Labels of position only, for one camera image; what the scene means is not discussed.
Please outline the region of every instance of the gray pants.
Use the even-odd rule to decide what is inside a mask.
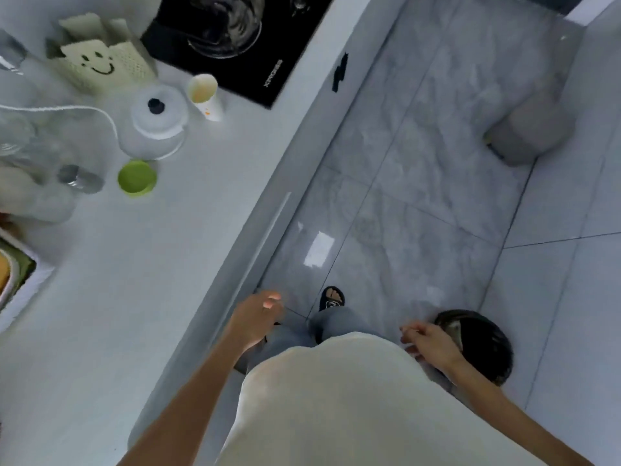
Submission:
[[[314,347],[318,342],[325,342],[328,338],[352,332],[381,337],[349,307],[340,306],[328,307],[320,313],[316,313],[309,320],[307,327],[293,329],[286,326],[276,326],[268,335],[268,342],[252,354],[248,361],[247,372],[250,372],[262,361],[275,357],[291,347]]]

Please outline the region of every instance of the cabinet handle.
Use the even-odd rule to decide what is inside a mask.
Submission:
[[[246,271],[244,272],[244,275],[242,276],[242,279],[239,281],[239,284],[237,284],[237,288],[235,289],[235,292],[233,293],[233,297],[231,297],[231,299],[229,301],[229,305],[227,306],[227,310],[224,313],[225,316],[233,309],[233,306],[236,304],[237,297],[239,297],[239,293],[242,290],[242,287],[244,286],[244,282],[246,281],[246,278],[248,277],[248,275],[252,271],[252,267],[255,265],[256,259],[259,258],[259,255],[261,254],[261,250],[263,250],[263,247],[265,246],[265,242],[267,242],[268,237],[271,234],[271,231],[274,229],[274,226],[276,225],[276,222],[278,221],[278,218],[283,213],[284,207],[289,202],[289,198],[290,197],[291,197],[291,191],[289,191],[284,196],[283,202],[280,203],[280,206],[276,210],[276,213],[274,214],[274,217],[272,217],[272,220],[270,221],[269,226],[268,226],[267,230],[265,231],[265,234],[263,234],[263,238],[261,239],[261,243],[259,244],[258,248],[256,249],[254,255],[252,255],[252,259],[250,260],[250,263],[248,264],[248,267],[246,268]]]
[[[338,84],[345,80],[345,71],[347,70],[347,61],[349,60],[349,54],[345,53],[341,59],[341,63],[334,70],[334,78],[332,80],[332,91],[338,93]]]

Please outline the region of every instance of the white cup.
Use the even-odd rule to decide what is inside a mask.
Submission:
[[[224,108],[218,96],[218,82],[213,75],[204,73],[192,77],[186,93],[206,119],[222,121]]]

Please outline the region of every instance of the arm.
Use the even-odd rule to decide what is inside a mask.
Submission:
[[[239,304],[207,360],[177,392],[118,466],[191,466],[237,360],[274,326],[283,306],[270,291]]]
[[[466,395],[474,412],[493,428],[548,466],[593,466],[508,400],[498,386],[466,361],[451,337],[438,326],[416,321],[401,327],[401,333],[403,343],[414,345],[408,352],[419,352],[446,374]]]

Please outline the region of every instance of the green bowl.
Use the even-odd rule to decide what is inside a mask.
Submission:
[[[132,160],[120,169],[117,177],[119,187],[132,197],[150,193],[157,183],[157,173],[143,160]]]

